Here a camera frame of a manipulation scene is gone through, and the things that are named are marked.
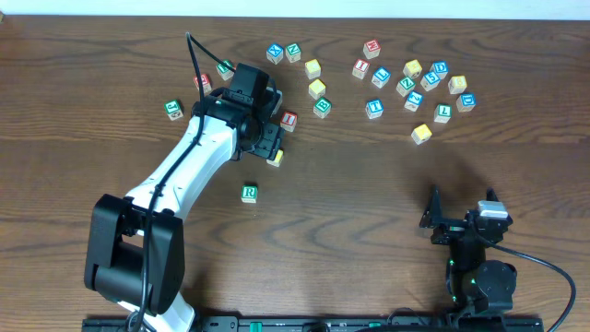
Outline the yellow O block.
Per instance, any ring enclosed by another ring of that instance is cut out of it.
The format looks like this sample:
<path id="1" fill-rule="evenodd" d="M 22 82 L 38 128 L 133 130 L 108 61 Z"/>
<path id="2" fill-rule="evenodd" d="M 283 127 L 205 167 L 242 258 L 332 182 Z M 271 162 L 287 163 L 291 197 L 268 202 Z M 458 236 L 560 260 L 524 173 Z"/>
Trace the yellow O block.
<path id="1" fill-rule="evenodd" d="M 279 149 L 277 151 L 275 158 L 273 158 L 272 160 L 267 160 L 266 162 L 274 167 L 279 167 L 281 162 L 283 161 L 283 157 L 284 151 L 282 149 Z"/>

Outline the green R block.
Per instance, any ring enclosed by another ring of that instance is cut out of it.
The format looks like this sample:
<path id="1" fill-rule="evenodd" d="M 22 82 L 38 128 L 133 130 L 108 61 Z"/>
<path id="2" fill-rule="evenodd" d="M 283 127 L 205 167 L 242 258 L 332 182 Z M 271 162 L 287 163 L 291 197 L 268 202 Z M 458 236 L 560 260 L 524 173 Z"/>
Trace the green R block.
<path id="1" fill-rule="evenodd" d="M 255 204 L 258 197 L 258 188 L 256 185 L 244 185 L 241 191 L 241 200 L 243 203 Z"/>

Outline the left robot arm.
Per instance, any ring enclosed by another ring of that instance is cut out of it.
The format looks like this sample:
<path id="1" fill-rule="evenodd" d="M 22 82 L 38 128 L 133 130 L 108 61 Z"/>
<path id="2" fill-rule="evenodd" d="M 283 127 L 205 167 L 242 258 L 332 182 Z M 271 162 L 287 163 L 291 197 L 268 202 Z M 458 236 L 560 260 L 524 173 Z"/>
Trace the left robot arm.
<path id="1" fill-rule="evenodd" d="M 282 102 L 274 80 L 239 64 L 231 83 L 200 98 L 178 144 L 126 196 L 103 195 L 92 210 L 85 286 L 129 311 L 124 327 L 188 331 L 195 309 L 180 293 L 183 223 L 226 162 L 276 157 L 284 129 L 270 119 Z"/>

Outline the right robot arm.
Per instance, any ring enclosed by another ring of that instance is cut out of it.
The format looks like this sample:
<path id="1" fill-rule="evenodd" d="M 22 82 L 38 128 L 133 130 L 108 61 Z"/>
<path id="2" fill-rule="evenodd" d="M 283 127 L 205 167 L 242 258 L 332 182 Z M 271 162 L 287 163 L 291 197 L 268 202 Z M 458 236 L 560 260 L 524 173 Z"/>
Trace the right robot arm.
<path id="1" fill-rule="evenodd" d="M 431 229 L 431 242 L 450 249 L 446 288 L 454 308 L 445 324 L 457 331 L 506 331 L 504 313 L 513 309 L 517 272 L 513 265 L 489 260 L 486 249 L 503 240 L 513 220 L 493 190 L 461 219 L 443 215 L 434 186 L 419 226 Z"/>

